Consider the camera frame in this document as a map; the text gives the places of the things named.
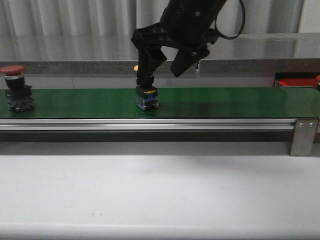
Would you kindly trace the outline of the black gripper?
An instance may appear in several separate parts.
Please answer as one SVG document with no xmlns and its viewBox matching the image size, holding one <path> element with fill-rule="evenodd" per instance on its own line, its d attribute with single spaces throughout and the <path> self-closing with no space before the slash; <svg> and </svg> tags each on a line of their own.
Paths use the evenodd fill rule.
<svg viewBox="0 0 320 240">
<path fill-rule="evenodd" d="M 137 28 L 131 38 L 138 49 L 137 85 L 152 88 L 154 72 L 167 60 L 162 46 L 178 49 L 170 66 L 175 77 L 210 54 L 218 34 L 210 28 L 225 0 L 171 0 L 159 22 Z"/>
</svg>

